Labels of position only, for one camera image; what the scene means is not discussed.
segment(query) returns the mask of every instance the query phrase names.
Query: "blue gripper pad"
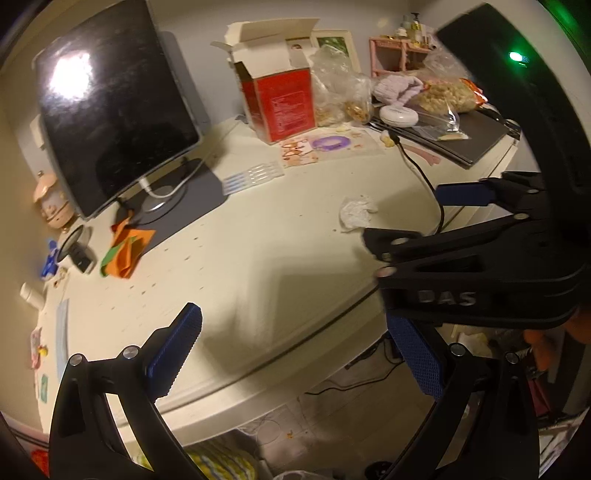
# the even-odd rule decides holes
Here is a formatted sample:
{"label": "blue gripper pad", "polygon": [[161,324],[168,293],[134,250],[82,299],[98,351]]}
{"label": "blue gripper pad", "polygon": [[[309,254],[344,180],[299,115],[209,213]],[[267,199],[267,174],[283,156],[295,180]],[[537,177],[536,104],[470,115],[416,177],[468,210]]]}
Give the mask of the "blue gripper pad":
{"label": "blue gripper pad", "polygon": [[485,207],[496,200],[495,191],[488,185],[474,183],[446,183],[437,186],[435,198],[442,205]]}
{"label": "blue gripper pad", "polygon": [[187,303],[169,327],[156,330],[146,341],[148,344],[154,338],[155,343],[159,344],[146,372],[148,394],[153,401],[168,395],[201,333],[202,323],[201,309],[193,303]]}
{"label": "blue gripper pad", "polygon": [[425,395],[436,401],[443,395],[441,364],[412,322],[406,318],[386,314],[388,331],[414,379]]}

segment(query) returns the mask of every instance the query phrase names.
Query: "white desk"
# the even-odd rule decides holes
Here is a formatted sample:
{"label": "white desk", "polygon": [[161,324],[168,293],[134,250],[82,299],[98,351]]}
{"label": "white desk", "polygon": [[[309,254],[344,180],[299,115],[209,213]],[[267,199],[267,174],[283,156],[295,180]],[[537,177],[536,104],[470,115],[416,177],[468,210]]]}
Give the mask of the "white desk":
{"label": "white desk", "polygon": [[[224,122],[222,131],[233,125]],[[378,135],[372,136],[379,142]],[[164,419],[183,444],[217,435],[287,402],[325,379],[385,331],[373,296],[348,315],[337,314],[369,291],[383,265],[363,246],[361,232],[341,233],[338,212],[346,196],[367,194],[378,204],[372,226],[431,232],[439,209],[396,148],[384,154],[293,167],[285,176],[239,192],[147,253],[130,280],[102,278],[98,269],[72,271],[48,290],[40,313],[49,355],[48,402],[39,403],[49,431],[59,387],[54,356],[55,309],[70,299],[69,355],[111,358],[142,345],[167,326],[188,301],[203,311],[203,331],[168,397]],[[210,148],[200,147],[204,152]],[[469,170],[442,159],[430,167],[410,153],[433,184],[474,181],[502,171],[514,153],[505,137]],[[258,163],[277,161],[280,148],[237,126],[209,164],[224,178]],[[446,209],[451,219],[458,208]],[[116,206],[92,220],[91,249],[101,258],[111,241]],[[121,435],[134,438],[116,398],[110,398]]]}

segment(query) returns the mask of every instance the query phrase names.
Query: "floor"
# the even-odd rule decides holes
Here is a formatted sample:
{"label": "floor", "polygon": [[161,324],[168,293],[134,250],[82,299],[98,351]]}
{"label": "floor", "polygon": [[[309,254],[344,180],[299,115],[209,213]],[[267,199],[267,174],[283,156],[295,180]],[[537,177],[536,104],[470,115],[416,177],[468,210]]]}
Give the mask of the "floor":
{"label": "floor", "polygon": [[[390,358],[385,357],[385,348]],[[368,359],[341,369],[312,392],[383,381],[341,392],[301,395],[254,420],[240,431],[256,440],[273,475],[291,470],[363,479],[363,470],[378,460],[394,461],[420,427],[433,403],[406,366],[393,371],[389,345],[382,343]]]}

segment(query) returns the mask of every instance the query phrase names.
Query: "green led light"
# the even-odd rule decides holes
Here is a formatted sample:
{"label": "green led light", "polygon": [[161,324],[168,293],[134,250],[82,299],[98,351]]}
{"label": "green led light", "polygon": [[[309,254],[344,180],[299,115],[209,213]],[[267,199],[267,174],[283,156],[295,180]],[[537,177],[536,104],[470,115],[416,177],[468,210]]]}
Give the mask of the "green led light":
{"label": "green led light", "polygon": [[523,55],[521,53],[517,53],[516,51],[509,53],[509,58],[513,61],[523,61]]}

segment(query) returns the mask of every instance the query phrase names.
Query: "pink towel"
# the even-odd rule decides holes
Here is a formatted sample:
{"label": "pink towel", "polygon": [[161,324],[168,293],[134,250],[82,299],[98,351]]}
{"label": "pink towel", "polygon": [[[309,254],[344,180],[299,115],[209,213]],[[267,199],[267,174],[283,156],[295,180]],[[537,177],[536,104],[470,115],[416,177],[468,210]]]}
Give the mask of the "pink towel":
{"label": "pink towel", "polygon": [[386,105],[401,107],[422,90],[423,83],[416,77],[389,75],[374,87],[374,96]]}

